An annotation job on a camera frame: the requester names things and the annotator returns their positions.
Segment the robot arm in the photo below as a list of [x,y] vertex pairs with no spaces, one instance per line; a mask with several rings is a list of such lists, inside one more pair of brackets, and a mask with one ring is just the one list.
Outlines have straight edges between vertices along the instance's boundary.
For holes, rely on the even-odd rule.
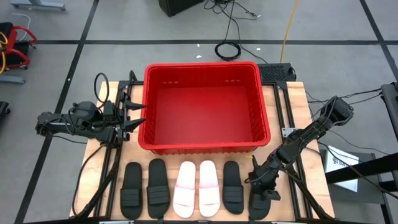
[[305,184],[299,180],[299,176],[291,165],[309,142],[319,139],[333,126],[346,124],[352,117],[353,108],[341,98],[334,96],[321,109],[321,115],[317,120],[305,129],[292,132],[286,142],[271,152],[262,165],[259,166],[253,156],[254,169],[249,173],[248,179],[245,180],[245,183],[251,184],[251,194],[260,195],[262,200],[280,200],[280,195],[275,190],[275,181],[279,177],[278,172],[281,170],[294,178],[319,217],[330,218],[317,204]]
[[[125,102],[125,107],[138,110],[145,105]],[[130,121],[124,119],[124,111],[107,101],[101,112],[94,103],[84,101],[74,104],[68,114],[53,114],[44,112],[37,118],[37,134],[48,136],[57,133],[67,133],[87,138],[95,138],[101,144],[115,146],[119,140],[128,141],[129,132],[136,129],[145,119]]]

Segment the metal bracket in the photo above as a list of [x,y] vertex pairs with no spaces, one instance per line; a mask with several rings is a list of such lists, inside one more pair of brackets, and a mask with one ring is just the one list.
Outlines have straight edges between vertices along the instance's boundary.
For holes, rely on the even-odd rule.
[[292,132],[296,131],[297,128],[282,128],[282,135],[287,138]]
[[275,81],[276,82],[276,85],[279,87],[279,88],[281,88],[281,89],[283,89],[283,90],[287,90],[287,83],[286,83],[286,81]]

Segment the black cable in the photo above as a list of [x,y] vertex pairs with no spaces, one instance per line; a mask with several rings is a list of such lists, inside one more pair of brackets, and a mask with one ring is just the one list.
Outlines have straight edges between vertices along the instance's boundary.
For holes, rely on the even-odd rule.
[[321,155],[320,152],[316,151],[315,149],[311,149],[310,147],[305,147],[305,149],[309,149],[310,151],[317,153],[319,156]]
[[[106,97],[105,97],[105,100],[104,100],[104,101],[100,99],[100,97],[98,96],[98,93],[97,93],[97,81],[98,81],[98,78],[99,78],[100,76],[104,77],[104,79],[105,79],[105,84],[106,84]],[[72,116],[71,116],[71,112],[72,112],[72,111],[74,111],[74,110],[98,111],[100,114],[102,114],[102,111],[101,111],[100,109],[105,105],[105,103],[106,103],[107,100],[109,99],[109,80],[108,80],[108,77],[107,77],[103,72],[98,73],[98,74],[95,76],[95,78],[94,78],[94,95],[95,95],[95,98],[96,98],[99,102],[102,103],[101,106],[96,107],[96,108],[93,109],[93,110],[89,110],[89,109],[79,108],[78,105],[77,105],[76,103],[73,103],[73,107],[70,108],[70,109],[68,110],[68,116],[69,116],[69,119],[70,119],[70,124],[71,124],[71,126],[72,126],[72,128],[73,128],[73,132],[71,132],[71,131],[68,129],[68,126],[67,126],[67,129],[68,129],[68,132],[69,132],[71,135],[74,135],[74,134],[75,134],[75,128],[76,128],[76,127],[75,127],[75,124],[74,124],[74,122],[73,122],[73,120],[72,120]],[[103,131],[104,128],[105,128],[105,126],[103,125],[103,127],[99,130],[99,132]]]
[[[333,109],[335,108],[336,100],[337,100],[337,98],[334,98],[334,99],[333,99],[333,102],[332,102],[332,104],[331,104],[330,111],[329,111],[329,113],[328,113],[328,115],[327,115],[325,121],[320,125],[320,127],[319,127],[318,129],[321,129],[321,128],[326,124],[326,122],[328,121],[328,119],[330,118],[331,112],[332,112]],[[300,148],[301,148],[301,145],[302,145],[303,143],[308,144],[307,139],[303,139],[302,142],[298,145],[298,151],[297,151],[297,153],[296,153],[296,156],[295,156],[294,159],[292,160],[293,162],[287,164],[286,167],[292,165],[292,164],[296,161],[296,159],[297,159],[298,156],[300,155]]]
[[294,176],[294,175],[290,174],[288,171],[283,170],[283,169],[281,169],[280,171],[282,171],[283,173],[287,174],[289,177],[293,178],[295,181],[304,183],[304,181],[302,181],[302,180],[300,179],[300,177]]
[[354,171],[360,178],[363,178],[364,180],[368,181],[371,185],[373,185],[373,186],[375,186],[376,188],[378,188],[381,192],[383,192],[383,193],[385,193],[385,194],[388,194],[388,195],[390,195],[391,197],[393,197],[393,198],[395,198],[395,199],[398,199],[398,196],[395,196],[394,194],[390,193],[390,192],[387,191],[386,189],[384,189],[384,188],[382,188],[382,187],[376,185],[375,183],[373,183],[372,181],[370,181],[368,178],[366,178],[364,175],[362,175],[360,172],[358,172],[358,170],[356,170],[353,166],[347,164],[346,162],[342,161],[340,158],[336,157],[336,156],[332,153],[332,151],[329,149],[329,147],[328,147],[327,145],[325,145],[325,144],[323,144],[323,143],[320,143],[320,144],[322,144],[323,146],[325,146],[325,147],[327,148],[327,150],[330,152],[330,154],[331,154],[334,158],[338,159],[338,160],[341,161],[343,164],[345,164],[347,167],[349,167],[349,168],[350,168],[352,171]]
[[243,7],[240,3],[236,2],[235,4],[237,4],[238,6],[240,6],[242,9],[244,9],[246,11],[247,14],[251,15],[252,17],[257,17],[257,15],[254,12],[249,11],[248,9],[246,9],[245,7]]
[[[97,81],[98,81],[98,77],[100,77],[100,76],[104,77],[105,83],[106,83],[106,97],[105,97],[104,101],[102,101],[100,99],[100,97],[98,96],[98,93],[97,93]],[[97,110],[99,110],[105,105],[105,103],[107,102],[107,100],[109,98],[109,80],[108,80],[107,76],[104,73],[102,73],[102,72],[98,73],[95,76],[95,79],[94,79],[94,94],[95,94],[95,97],[97,98],[97,100],[102,103],[102,105],[97,108]]]
[[[356,96],[356,95],[361,95],[361,94],[365,94],[365,93],[372,93],[372,92],[380,91],[380,90],[381,90],[381,89],[378,88],[378,89],[375,89],[375,90],[362,91],[362,92],[357,92],[357,93],[348,94],[348,95],[345,95],[345,96],[340,96],[339,98],[350,98],[350,97],[353,97],[353,96]],[[324,103],[324,102],[327,102],[327,101],[328,101],[328,100],[318,100],[318,99],[315,99],[315,98],[313,98],[311,95],[310,95],[310,97],[311,97],[314,101],[309,101],[309,103]]]
[[67,141],[70,141],[70,142],[73,142],[73,143],[78,143],[78,144],[87,144],[87,142],[73,141],[73,140],[70,140],[70,139],[64,138],[64,137],[62,137],[62,136],[52,136],[52,137],[53,137],[53,138],[61,138],[61,139],[64,139],[64,140],[67,140]]
[[373,98],[376,98],[376,97],[378,97],[379,95],[381,95],[381,93],[377,94],[376,96],[372,96],[372,97],[370,97],[370,98],[367,98],[367,99],[365,99],[365,100],[360,100],[360,101],[357,101],[357,102],[354,102],[354,103],[348,103],[348,104],[349,104],[349,105],[354,105],[354,104],[356,104],[356,103],[362,103],[362,102],[371,100],[371,99],[373,99]]
[[245,19],[245,20],[252,20],[252,21],[255,21],[255,20],[257,20],[258,19],[258,17],[255,17],[255,18],[243,18],[243,17],[232,17],[232,18],[234,18],[234,19]]
[[357,147],[358,149],[370,149],[370,150],[375,150],[375,151],[377,151],[377,152],[383,153],[383,154],[385,154],[385,155],[389,155],[388,153],[385,153],[385,152],[383,152],[383,151],[380,151],[380,150],[375,149],[375,148],[372,148],[372,147],[361,147],[361,146],[357,146],[357,145],[355,145],[355,144],[349,142],[349,141],[348,141],[347,139],[345,139],[341,134],[339,134],[339,133],[337,133],[337,132],[334,132],[334,131],[332,131],[332,130],[329,130],[329,132],[338,135],[338,136],[339,136],[340,138],[342,138],[345,142],[347,142],[348,144],[350,144],[350,145],[352,145],[352,146],[354,146],[354,147]]
[[59,117],[59,118],[54,118],[54,119],[51,119],[51,120],[49,120],[49,121],[46,121],[46,122],[42,125],[42,127],[39,129],[39,134],[43,134],[43,128],[44,128],[46,125],[48,125],[49,123],[51,123],[51,122],[53,122],[53,121],[61,120],[61,119],[62,119],[62,117]]
[[[306,147],[306,149],[309,149],[310,151],[317,153],[319,156],[322,156],[321,153],[318,152],[318,151],[316,151],[315,149],[311,149],[311,148],[309,148],[309,147]],[[333,151],[334,153],[336,153],[337,155],[339,155],[339,156],[343,156],[343,157],[348,158],[348,159],[353,159],[353,158],[351,158],[350,156],[346,156],[346,155],[340,154],[340,153],[338,153],[338,152],[336,152],[336,151],[334,151],[334,150],[332,150],[332,151]]]
[[261,176],[257,177],[257,178],[254,179],[254,180],[250,180],[249,177],[248,177],[248,178],[246,178],[246,180],[244,180],[244,183],[245,183],[245,184],[249,184],[249,183],[253,183],[253,182],[255,182],[255,181],[261,180],[261,178],[263,178],[266,174],[268,174],[268,172],[269,172],[269,170],[267,170],[267,171],[264,172]]
[[[322,146],[327,146],[325,143],[322,143],[322,142],[318,142],[319,144],[321,144]],[[334,150],[332,150],[334,153],[336,153],[337,155],[339,155],[339,156],[343,156],[343,157],[345,157],[345,158],[348,158],[348,159],[353,159],[352,157],[350,157],[350,156],[346,156],[346,155],[343,155],[343,154],[340,154],[340,153],[338,153],[338,152],[336,152],[336,151],[334,151]]]
[[[213,2],[214,5],[213,5],[212,7],[206,8],[206,5],[208,4],[209,1]],[[228,6],[228,3],[230,3],[230,2],[232,2],[232,8],[231,8],[231,14],[229,15],[228,13],[225,12],[225,10],[226,10],[226,8],[227,8],[227,6]],[[236,20],[233,19],[233,17],[232,17],[234,5],[235,5],[235,0],[227,0],[227,1],[222,1],[222,0],[207,0],[207,2],[205,3],[205,5],[204,5],[204,7],[203,7],[204,9],[207,9],[207,10],[212,9],[213,12],[214,12],[214,13],[217,13],[217,14],[224,13],[224,14],[229,18],[228,27],[227,27],[227,31],[226,31],[225,38],[224,38],[224,40],[223,40],[221,43],[219,43],[218,45],[216,45],[216,47],[215,47],[215,53],[217,54],[217,56],[218,56],[219,58],[221,58],[221,59],[223,59],[223,60],[229,62],[229,61],[235,60],[235,59],[237,59],[237,58],[240,58],[240,56],[241,56],[241,49],[243,49],[244,51],[246,51],[247,53],[251,54],[252,56],[254,56],[254,57],[256,57],[256,58],[262,60],[264,63],[268,63],[268,62],[265,61],[263,58],[261,58],[261,57],[255,55],[254,53],[250,52],[248,49],[245,49],[245,48],[242,46],[242,43],[241,43],[241,33],[240,33],[240,30],[239,30],[239,24],[238,24],[238,22],[236,22]],[[216,6],[218,6],[218,7],[221,9],[221,12],[215,12],[214,8],[215,8]],[[252,12],[249,12],[249,11],[248,11],[246,8],[244,8],[242,5],[240,5],[240,6],[241,6],[246,12],[248,12],[248,13],[250,13],[250,14],[254,14],[254,13],[252,13]],[[232,41],[226,41],[227,36],[228,36],[229,26],[230,26],[231,21],[234,21],[234,23],[236,24],[236,27],[238,28],[238,37],[239,37],[239,39],[238,39],[238,44],[235,43],[235,42],[232,42]],[[218,52],[218,48],[219,48],[220,46],[224,45],[224,44],[231,45],[231,46],[235,47],[235,48],[237,49],[237,51],[238,51],[237,54],[234,55],[234,56],[232,56],[232,57],[225,57],[225,56],[222,56],[222,55]]]
[[[313,99],[313,100],[315,100],[315,101],[319,101],[319,102],[321,102],[323,105],[325,105],[322,101],[320,101],[320,100],[318,100],[318,99],[312,97],[312,95],[311,95],[307,90],[305,90],[305,93],[308,94],[309,97],[310,97],[311,99]],[[310,105],[308,106],[308,108],[310,108],[311,118],[313,118],[315,115],[317,115],[317,114],[319,113],[319,111],[320,111],[320,109],[319,109],[319,110],[317,111],[317,113],[314,114],[314,113],[312,113],[312,110],[311,110]]]
[[77,212],[75,209],[75,200],[76,200],[76,195],[79,189],[79,184],[80,184],[80,177],[81,177],[81,173],[83,172],[83,169],[85,168],[87,162],[98,152],[100,151],[100,149],[102,149],[104,146],[100,146],[99,148],[97,148],[89,157],[87,157],[86,161],[83,163],[83,165],[80,168],[79,171],[79,175],[77,177],[77,183],[76,183],[76,188],[75,188],[75,193],[73,194],[73,200],[72,200],[72,212],[74,214],[74,216],[77,216]]

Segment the wooden table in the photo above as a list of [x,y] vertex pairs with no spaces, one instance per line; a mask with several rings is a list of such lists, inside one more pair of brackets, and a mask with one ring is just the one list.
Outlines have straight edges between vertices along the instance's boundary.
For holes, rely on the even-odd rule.
[[[114,100],[116,97],[118,82],[110,83],[110,94],[109,99]],[[135,103],[142,102],[142,86],[133,86],[132,88],[132,101]],[[269,120],[269,126],[271,130],[271,141],[268,145],[264,147],[259,147],[254,151],[254,155],[257,158],[259,164],[262,164],[268,154],[274,150],[277,146],[282,143],[282,138],[280,136],[280,128],[278,122],[278,114],[275,107],[275,97],[273,88],[271,86],[263,86],[264,101],[266,103],[266,110]],[[292,112],[294,116],[294,122],[296,128],[304,128],[312,122],[310,111],[308,108],[307,97],[304,91],[304,85],[302,82],[290,82],[288,83],[288,91],[290,96],[290,103],[292,106]],[[103,99],[106,94],[106,88],[104,83],[102,84],[100,98]],[[287,113],[285,110],[283,92],[279,90],[279,95],[281,98],[282,109],[284,112],[285,126],[287,124]],[[137,119],[141,115],[141,111],[130,111],[129,115],[131,119]],[[216,164],[218,181],[220,184],[220,191],[222,189],[223,183],[223,166],[226,161],[232,160],[239,164],[240,174],[242,178],[242,183],[245,178],[248,177],[248,173],[252,171],[252,164],[249,158],[250,153],[245,154],[194,154],[194,155],[173,155],[173,156],[158,156],[150,151],[143,150],[137,142],[138,128],[131,133],[131,140],[123,144],[121,160],[118,172],[118,182],[116,184],[116,191],[113,202],[113,211],[111,219],[120,220],[125,219],[120,211],[120,188],[123,183],[124,178],[124,168],[129,162],[138,162],[142,166],[143,181],[142,181],[142,194],[143,194],[143,211],[140,216],[140,220],[151,220],[147,212],[147,197],[146,197],[146,187],[148,184],[148,165],[149,162],[155,158],[161,158],[165,161],[167,167],[167,176],[169,178],[170,196],[173,198],[174,186],[178,176],[178,170],[183,161],[192,161],[195,163],[196,167],[199,167],[200,162],[204,160],[212,160]],[[86,158],[99,147],[99,143],[96,140],[88,140],[88,144],[85,151],[84,161]],[[318,146],[315,141],[312,141],[308,147],[318,150]],[[90,198],[93,196],[98,188],[100,181],[101,169],[103,166],[105,155],[105,148],[97,153],[86,165],[80,180],[79,191],[76,197],[76,210],[81,211],[83,207],[87,204]],[[331,216],[334,216],[333,207],[331,204],[329,190],[326,183],[325,174],[323,171],[323,166],[321,158],[317,153],[309,150],[303,150],[302,152],[303,167],[305,170],[307,185],[309,191],[315,197],[317,202],[323,207],[323,209]],[[198,188],[198,178],[199,173],[197,169],[197,188]],[[292,206],[292,199],[290,196],[288,177],[283,172],[279,172],[280,177],[277,179],[277,187],[279,194],[281,195],[280,201],[272,201],[271,210],[264,220],[267,221],[294,221],[294,211]],[[243,184],[244,186],[244,203],[245,208],[248,207],[249,191],[250,185]],[[100,215],[105,214],[106,202],[108,201],[108,190],[103,195],[102,206]],[[302,217],[305,217],[305,209],[303,204],[303,198],[301,191],[297,188],[298,201],[300,204],[300,213]],[[241,215],[233,215],[229,213],[221,203],[220,210],[218,213],[210,218],[205,218],[200,215],[199,205],[198,205],[198,191],[195,192],[195,210],[193,215],[189,219],[180,218],[175,214],[172,204],[168,212],[165,214],[164,220],[214,220],[214,221],[247,221],[248,220],[248,210],[245,209]]]

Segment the black wire bundle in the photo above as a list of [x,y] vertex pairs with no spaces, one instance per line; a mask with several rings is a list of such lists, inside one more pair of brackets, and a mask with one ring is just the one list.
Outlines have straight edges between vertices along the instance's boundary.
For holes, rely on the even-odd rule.
[[[353,97],[353,96],[357,96],[357,95],[361,95],[361,94],[365,94],[365,93],[373,93],[373,92],[377,92],[377,91],[381,91],[381,89],[378,88],[378,89],[375,89],[375,90],[368,90],[368,91],[362,91],[362,92],[358,92],[358,93],[352,93],[352,94],[345,95],[345,96],[339,96],[339,98],[351,98],[351,97]],[[308,91],[305,91],[305,92],[306,92],[306,94],[308,94],[308,96],[309,96],[311,99],[313,99],[313,101],[308,101],[308,103],[321,103],[321,104],[325,105],[324,102],[327,102],[327,100],[318,100],[318,99],[314,98]],[[349,104],[349,105],[354,105],[354,104],[357,104],[357,103],[362,103],[362,102],[371,100],[371,99],[373,99],[373,98],[376,98],[376,97],[378,97],[379,95],[381,95],[381,92],[378,93],[376,96],[372,96],[372,97],[366,98],[366,99],[364,99],[364,100],[360,100],[360,101],[356,101],[356,102],[352,102],[352,103],[348,103],[348,104]],[[311,118],[313,118],[314,116],[316,116],[316,115],[320,112],[321,109],[322,109],[322,108],[320,108],[315,114],[313,114],[313,113],[312,113],[312,110],[311,110],[311,107],[310,107]]]
[[[206,7],[210,1],[211,1],[212,3],[214,3],[214,5],[212,5],[211,7]],[[228,14],[228,10],[226,9],[226,8],[228,7],[228,3],[232,3],[232,8],[231,8],[231,13],[230,13],[230,14]],[[249,20],[256,20],[256,19],[254,19],[254,18],[253,18],[253,19],[250,19],[250,18],[238,18],[238,17],[235,18],[235,19],[233,19],[232,13],[233,13],[234,5],[235,5],[235,4],[237,4],[237,5],[239,5],[241,8],[243,8],[243,9],[246,11],[246,13],[252,15],[253,17],[258,18],[257,15],[256,15],[255,13],[253,13],[253,12],[251,12],[251,11],[248,11],[245,7],[243,7],[243,6],[240,5],[239,3],[235,2],[235,0],[207,0],[207,2],[205,3],[205,5],[203,6],[203,8],[206,9],[206,10],[212,10],[212,11],[213,11],[214,13],[216,13],[216,14],[221,14],[221,13],[223,13],[224,15],[226,15],[226,16],[229,18],[228,27],[227,27],[227,30],[226,30],[225,38],[224,38],[224,40],[223,40],[221,43],[219,43],[219,44],[215,47],[215,53],[217,54],[217,56],[219,56],[219,58],[221,58],[221,59],[223,59],[223,60],[229,62],[229,61],[236,60],[236,59],[240,58],[240,56],[241,56],[241,49],[243,49],[243,50],[246,51],[247,53],[253,55],[254,57],[256,57],[256,58],[258,58],[258,59],[260,59],[260,60],[262,60],[264,63],[268,63],[268,62],[265,61],[263,58],[261,58],[261,57],[255,55],[255,54],[253,54],[253,53],[250,52],[248,49],[245,49],[245,48],[242,46],[242,43],[241,43],[241,33],[240,33],[240,30],[239,30],[239,25],[238,25],[238,22],[236,22],[235,19],[249,19]],[[226,39],[227,39],[227,36],[228,36],[228,32],[229,32],[229,25],[230,25],[231,21],[234,21],[234,23],[236,24],[236,27],[238,28],[238,37],[239,37],[238,43],[235,43],[235,42],[227,41],[227,40],[226,40]],[[236,50],[238,50],[237,54],[234,55],[234,56],[231,56],[231,57],[222,56],[222,55],[218,52],[218,48],[221,47],[222,45],[225,45],[225,44],[226,44],[226,45],[231,45],[231,46],[235,47]]]
[[72,212],[74,216],[77,216],[77,212],[75,209],[75,200],[76,200],[76,196],[77,196],[77,192],[79,189],[79,185],[80,185],[80,177],[81,174],[83,173],[83,169],[85,168],[87,162],[93,157],[95,156],[95,154],[97,154],[97,152],[100,151],[100,149],[102,149],[104,146],[100,146],[99,148],[97,148],[90,156],[87,157],[87,159],[84,161],[83,165],[81,165],[79,174],[78,174],[78,178],[77,178],[77,183],[76,183],[76,187],[75,187],[75,192],[73,193],[73,199],[72,199]]
[[361,147],[361,146],[357,146],[357,145],[355,145],[355,144],[349,142],[349,141],[348,141],[347,139],[345,139],[341,134],[339,134],[339,133],[337,133],[337,132],[334,132],[334,131],[332,131],[332,130],[329,130],[329,132],[331,132],[331,133],[333,133],[333,134],[339,136],[341,139],[343,139],[345,142],[347,142],[347,144],[350,144],[350,145],[352,145],[352,146],[354,146],[354,147],[356,147],[356,148],[358,148],[358,149],[375,150],[375,151],[380,152],[380,153],[382,153],[382,154],[384,154],[384,155],[389,155],[388,153],[385,153],[385,152],[383,152],[383,151],[381,151],[381,150],[378,150],[378,149],[375,149],[375,148],[372,148],[372,147]]

